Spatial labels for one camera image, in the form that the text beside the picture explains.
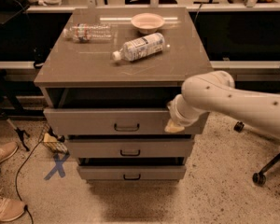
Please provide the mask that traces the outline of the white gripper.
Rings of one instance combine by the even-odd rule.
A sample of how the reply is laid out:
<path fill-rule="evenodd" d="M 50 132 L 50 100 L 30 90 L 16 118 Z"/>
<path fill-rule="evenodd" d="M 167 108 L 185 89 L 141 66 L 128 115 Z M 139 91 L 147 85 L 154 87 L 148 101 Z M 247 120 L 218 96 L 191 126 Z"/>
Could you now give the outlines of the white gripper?
<path fill-rule="evenodd" d="M 179 133 L 185 130 L 184 127 L 195 123 L 204 111 L 189 105 L 181 94 L 178 94 L 172 101 L 167 103 L 170 119 L 164 130 L 167 133 Z"/>

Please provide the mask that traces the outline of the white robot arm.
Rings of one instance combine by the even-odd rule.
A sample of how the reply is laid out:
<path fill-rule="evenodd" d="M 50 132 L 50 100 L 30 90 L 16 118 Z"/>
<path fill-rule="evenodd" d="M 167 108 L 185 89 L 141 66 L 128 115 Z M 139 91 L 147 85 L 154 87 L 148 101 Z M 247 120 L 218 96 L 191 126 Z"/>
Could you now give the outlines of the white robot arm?
<path fill-rule="evenodd" d="M 280 94 L 235 89 L 225 71 L 187 78 L 168 108 L 168 133 L 181 132 L 202 114 L 215 111 L 280 139 Z"/>

